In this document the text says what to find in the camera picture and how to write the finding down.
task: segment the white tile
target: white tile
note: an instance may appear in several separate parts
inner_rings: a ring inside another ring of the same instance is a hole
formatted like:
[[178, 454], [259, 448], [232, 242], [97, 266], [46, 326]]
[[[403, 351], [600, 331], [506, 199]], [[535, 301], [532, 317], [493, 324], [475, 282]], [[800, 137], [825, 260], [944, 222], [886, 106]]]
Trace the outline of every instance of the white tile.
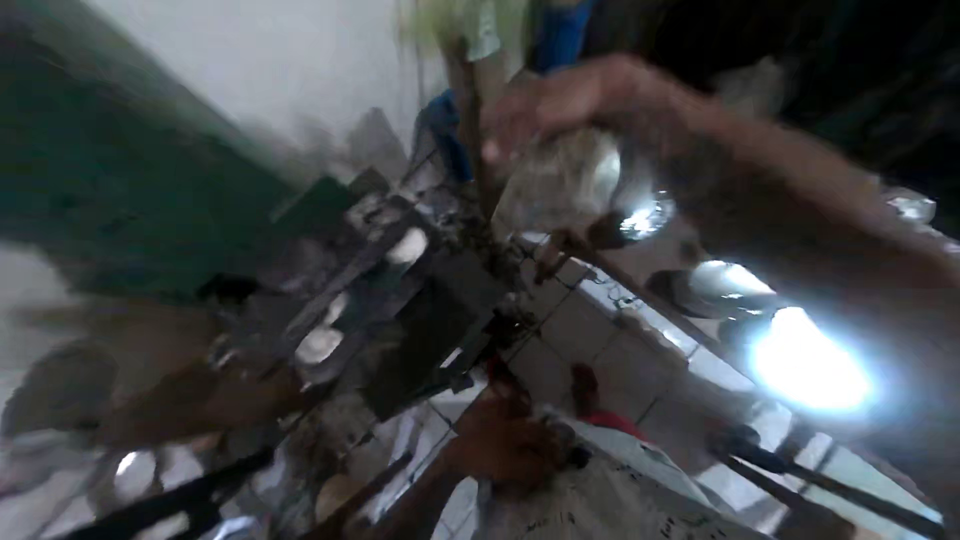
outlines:
[[376, 500], [373, 502], [371, 519], [377, 522], [383, 518], [383, 515], [410, 489], [411, 485], [410, 479], [405, 473], [396, 475], [394, 479], [390, 480], [390, 483], [383, 488], [383, 491], [376, 496]]
[[733, 392], [749, 392], [756, 385], [706, 347], [690, 356], [690, 373]]
[[464, 521], [464, 524], [453, 533], [453, 540], [470, 540], [473, 533], [477, 530], [477, 513], [472, 512]]
[[543, 322], [540, 337], [567, 362], [590, 362], [616, 333], [616, 326], [580, 292], [572, 292]]
[[67, 506], [66, 510], [50, 524], [50, 527], [43, 531], [41, 538], [46, 539], [62, 536], [75, 528], [80, 528], [92, 523], [95, 519], [93, 509], [90, 508], [86, 497], [77, 497]]
[[534, 403], [566, 408], [570, 395], [570, 366], [539, 338], [533, 337], [510, 362]]
[[599, 383], [600, 406], [631, 422], [668, 391], [685, 368], [625, 331], [619, 331], [591, 365]]
[[797, 454], [794, 462], [807, 469], [816, 469], [820, 461], [827, 455], [827, 450], [829, 450], [832, 442], [833, 438], [826, 433], [813, 435], [806, 447]]
[[444, 525], [444, 522], [437, 522], [437, 527], [433, 529], [433, 536], [430, 536], [430, 540], [450, 540], [450, 529]]
[[556, 278], [557, 281], [568, 287], [575, 287], [580, 283], [580, 280], [584, 278], [588, 271], [589, 269], [581, 264], [580, 261], [572, 258], [560, 267], [560, 270], [557, 271]]
[[520, 233], [514, 234], [511, 240], [519, 246], [520, 249], [532, 256], [537, 250], [537, 247], [549, 237], [550, 235], [546, 233]]
[[450, 530], [457, 530], [477, 506], [477, 481], [465, 479], [457, 485], [440, 515]]
[[526, 292], [520, 293], [520, 307], [532, 313], [539, 322], [566, 298], [570, 289], [552, 279], [539, 285], [534, 284], [536, 274], [536, 264], [531, 259], [528, 258], [520, 264], [520, 278], [527, 287]]
[[414, 458], [407, 467], [410, 473], [417, 471], [427, 457], [431, 456], [437, 445], [450, 433], [450, 425], [437, 411], [433, 410], [433, 407], [426, 403], [421, 406], [426, 407], [427, 410], [425, 418], [420, 423], [420, 433], [417, 435], [417, 444], [413, 452]]
[[610, 319], [617, 315], [616, 302], [614, 298], [629, 294], [625, 288], [617, 284], [603, 270], [595, 266], [590, 266], [589, 271], [593, 273], [587, 279], [580, 280], [577, 289], [583, 293], [595, 307]]
[[667, 338], [670, 342], [680, 348], [685, 355], [689, 356], [700, 345], [695, 339], [687, 335], [686, 332], [677, 328], [676, 325], [667, 320], [667, 318], [663, 315], [660, 315], [660, 313], [652, 307], [649, 307], [640, 301], [634, 302], [633, 307], [639, 311], [639, 313], [644, 319], [646, 319], [648, 323], [650, 323], [650, 326], [659, 330], [663, 334], [663, 337]]
[[473, 386], [470, 388], [458, 393], [447, 389], [430, 398], [429, 402], [441, 416], [449, 420], [452, 424], [460, 419], [460, 416], [467, 410], [467, 407], [477, 399], [477, 396], [479, 396], [480, 392], [483, 392], [486, 387], [487, 383], [485, 381], [474, 379]]
[[457, 435], [453, 432], [453, 430], [448, 431], [447, 434], [444, 435], [444, 438], [442, 438], [439, 443], [434, 445], [429, 454], [427, 454], [427, 456], [420, 461], [420, 464], [417, 466], [417, 468], [413, 470], [410, 480], [417, 481], [423, 472], [426, 471], [426, 468], [429, 467], [435, 459], [437, 459], [437, 456], [440, 455], [440, 452], [444, 449], [444, 447], [446, 447], [447, 443], [453, 440], [453, 438], [456, 436]]

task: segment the red object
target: red object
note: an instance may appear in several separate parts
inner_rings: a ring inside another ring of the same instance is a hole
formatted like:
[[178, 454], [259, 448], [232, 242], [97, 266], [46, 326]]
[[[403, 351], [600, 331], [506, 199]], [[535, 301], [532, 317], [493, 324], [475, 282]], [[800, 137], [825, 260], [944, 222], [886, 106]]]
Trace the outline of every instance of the red object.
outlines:
[[599, 426], [600, 428], [610, 428], [611, 430], [623, 431], [624, 433], [632, 435], [643, 442], [650, 442], [645, 436], [643, 436], [643, 433], [638, 430], [636, 426], [634, 426], [633, 422], [608, 410], [597, 410], [588, 415], [578, 416], [577, 420], [592, 424], [594, 426]]

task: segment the plastic bag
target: plastic bag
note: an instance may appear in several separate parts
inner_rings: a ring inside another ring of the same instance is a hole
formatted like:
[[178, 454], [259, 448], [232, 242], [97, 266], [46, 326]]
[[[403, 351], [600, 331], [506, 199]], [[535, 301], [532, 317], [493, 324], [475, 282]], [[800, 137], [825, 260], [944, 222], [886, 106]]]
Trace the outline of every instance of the plastic bag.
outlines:
[[531, 145], [514, 162], [494, 221], [513, 233], [551, 233], [584, 230], [611, 212], [654, 215], [653, 166], [618, 146], [613, 134], [595, 128]]

